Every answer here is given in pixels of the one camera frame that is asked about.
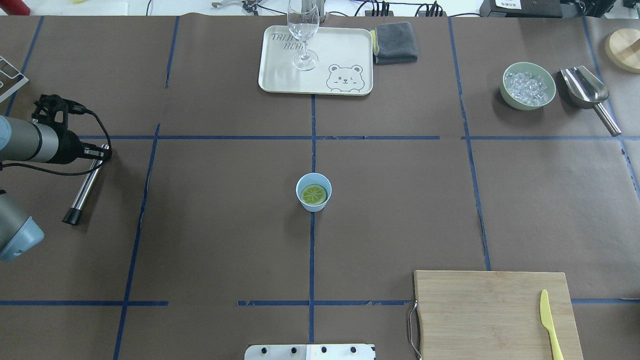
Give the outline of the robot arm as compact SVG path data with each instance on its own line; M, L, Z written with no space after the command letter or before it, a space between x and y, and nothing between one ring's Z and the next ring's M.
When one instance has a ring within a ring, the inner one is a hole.
M30 121L13 117L1 117L1 168L24 167L42 171L39 164L67 165L82 158L92 161L73 205L63 221L78 225L82 217L90 189L93 187L99 169L109 162L113 146L111 137L102 121L98 121L106 142L94 145L83 142L68 128L69 116L97 114L84 105L59 95L41 95L35 103ZM11 262L41 243L45 234L35 220L2 189L0 195L0 259Z

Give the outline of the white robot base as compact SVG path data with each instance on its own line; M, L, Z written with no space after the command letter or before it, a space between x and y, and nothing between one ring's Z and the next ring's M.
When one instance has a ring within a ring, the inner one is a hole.
M254 344L247 347L245 360L375 360L374 344Z

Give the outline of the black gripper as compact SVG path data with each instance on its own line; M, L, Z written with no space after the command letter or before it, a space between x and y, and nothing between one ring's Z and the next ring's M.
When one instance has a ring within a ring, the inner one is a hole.
M36 163L66 165L84 158L109 161L113 151L110 137L98 116L84 105L59 95L41 95L34 101L33 125L38 133L38 146L33 154ZM93 116L107 139L106 147L82 142L78 135L68 129L69 115Z

